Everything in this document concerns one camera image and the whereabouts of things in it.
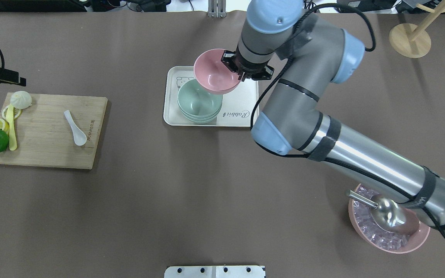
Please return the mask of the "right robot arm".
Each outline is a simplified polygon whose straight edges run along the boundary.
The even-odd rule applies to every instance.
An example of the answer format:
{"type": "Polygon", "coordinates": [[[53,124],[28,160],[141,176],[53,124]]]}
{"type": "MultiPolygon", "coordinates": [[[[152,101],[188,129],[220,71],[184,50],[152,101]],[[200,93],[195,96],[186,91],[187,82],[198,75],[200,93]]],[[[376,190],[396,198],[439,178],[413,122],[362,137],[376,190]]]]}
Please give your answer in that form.
{"type": "Polygon", "coordinates": [[[371,47],[317,16],[320,8],[304,9],[302,0],[253,0],[236,51],[223,54],[221,61],[242,80],[270,80],[272,56],[287,60],[269,85],[265,107],[251,120],[253,140],[274,155],[292,158],[295,149],[298,158],[358,178],[445,234],[445,178],[316,109],[327,86],[350,78],[364,53],[376,47],[361,11],[352,9],[366,23],[371,47]]]}

